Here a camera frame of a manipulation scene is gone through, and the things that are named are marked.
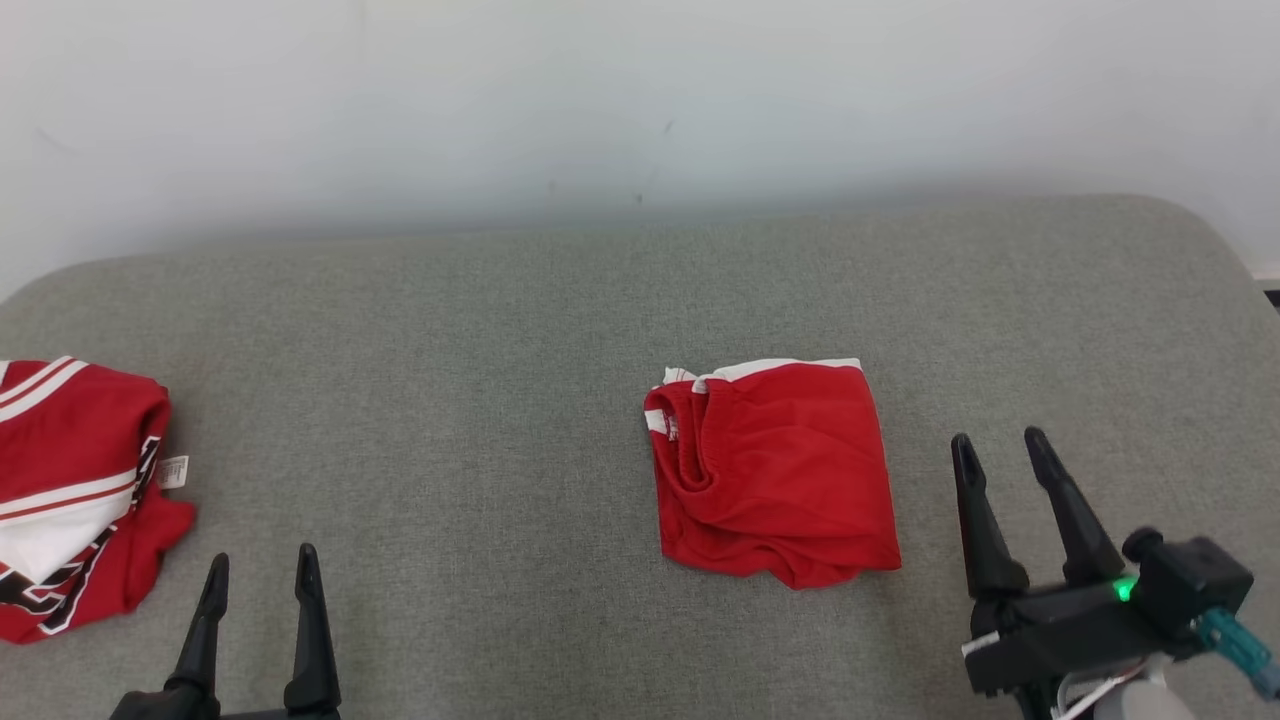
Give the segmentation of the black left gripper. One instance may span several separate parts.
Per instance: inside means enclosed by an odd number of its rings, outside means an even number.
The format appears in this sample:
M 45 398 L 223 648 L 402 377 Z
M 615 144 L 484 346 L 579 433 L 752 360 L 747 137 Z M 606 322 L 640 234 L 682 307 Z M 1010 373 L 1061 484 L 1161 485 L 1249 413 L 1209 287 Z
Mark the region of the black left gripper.
M 216 697 L 219 625 L 227 612 L 230 562 L 214 557 L 174 671 L 165 682 L 174 716 L 221 720 L 339 720 L 342 703 L 332 629 L 316 548 L 300 546 L 294 597 L 300 605 L 293 676 L 284 708 L 220 714 Z

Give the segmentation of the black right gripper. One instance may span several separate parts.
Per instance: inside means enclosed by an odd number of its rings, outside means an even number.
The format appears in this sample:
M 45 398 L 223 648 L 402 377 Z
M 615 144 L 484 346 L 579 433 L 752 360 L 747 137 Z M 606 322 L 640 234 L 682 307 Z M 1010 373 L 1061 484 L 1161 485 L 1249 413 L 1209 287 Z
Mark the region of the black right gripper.
M 950 448 L 974 602 L 963 664 L 975 694 L 1007 696 L 1024 719 L 1060 719 L 1070 685 L 1108 676 L 1134 679 L 1165 661 L 1187 661 L 1201 653 L 1201 641 L 1189 629 L 1161 630 L 1134 597 L 1121 597 L 1121 587 L 1137 582 L 1114 582 L 1124 574 L 1125 561 L 1047 434 L 1028 427 L 1024 442 L 1057 523 L 1064 579 L 1088 587 L 1029 588 L 1027 570 L 1009 552 L 989 505 L 986 471 L 972 439 L 957 433 Z

